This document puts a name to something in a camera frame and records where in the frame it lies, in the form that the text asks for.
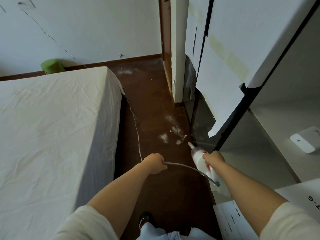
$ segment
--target floor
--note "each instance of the floor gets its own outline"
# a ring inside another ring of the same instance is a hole
[[[174,108],[161,59],[112,65],[137,118],[142,158],[160,153],[167,162],[193,166],[188,141],[189,124],[183,107]],[[115,178],[139,163],[138,137],[127,101],[122,102]],[[150,175],[142,187],[132,217],[121,239],[136,239],[139,216],[149,211],[167,232],[192,222],[222,239],[206,179],[179,167]]]

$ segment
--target person's left hand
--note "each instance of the person's left hand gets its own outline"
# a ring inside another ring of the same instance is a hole
[[[168,168],[167,165],[163,164],[164,158],[159,153],[150,154],[147,156],[142,162],[142,165],[146,165],[146,167],[150,170],[151,174],[160,173],[163,170]]]

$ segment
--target door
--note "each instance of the door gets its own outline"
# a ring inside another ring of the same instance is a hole
[[[162,60],[166,72],[169,90],[171,92],[172,70],[171,70],[171,6],[170,0],[159,0]]]

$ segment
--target white bedsheet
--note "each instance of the white bedsheet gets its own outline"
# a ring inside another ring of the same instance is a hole
[[[1,239],[50,239],[113,180],[120,105],[107,67],[0,82]]]

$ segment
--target white sleeve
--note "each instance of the white sleeve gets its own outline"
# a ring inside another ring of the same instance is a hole
[[[110,222],[91,206],[81,206],[58,228],[51,240],[118,240]]]
[[[319,238],[319,223],[306,214],[303,209],[292,205],[290,202],[279,206],[260,234],[260,240],[313,240]]]

